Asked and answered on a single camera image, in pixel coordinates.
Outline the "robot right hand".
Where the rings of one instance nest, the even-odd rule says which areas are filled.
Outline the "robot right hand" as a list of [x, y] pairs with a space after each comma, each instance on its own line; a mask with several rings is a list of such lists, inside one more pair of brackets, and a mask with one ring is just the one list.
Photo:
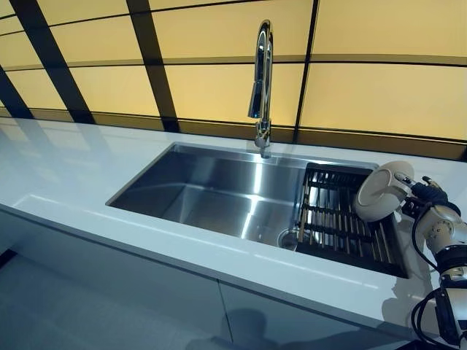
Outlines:
[[415, 182], [400, 171], [395, 173], [395, 178], [405, 184], [411, 191], [411, 195], [406, 197], [404, 200], [405, 204], [401, 207], [403, 214], [416, 219], [423, 213], [423, 208], [430, 203], [431, 205], [446, 206], [455, 211], [459, 216], [461, 215], [460, 209], [449, 201], [445, 191], [428, 176], [422, 178], [426, 184]]

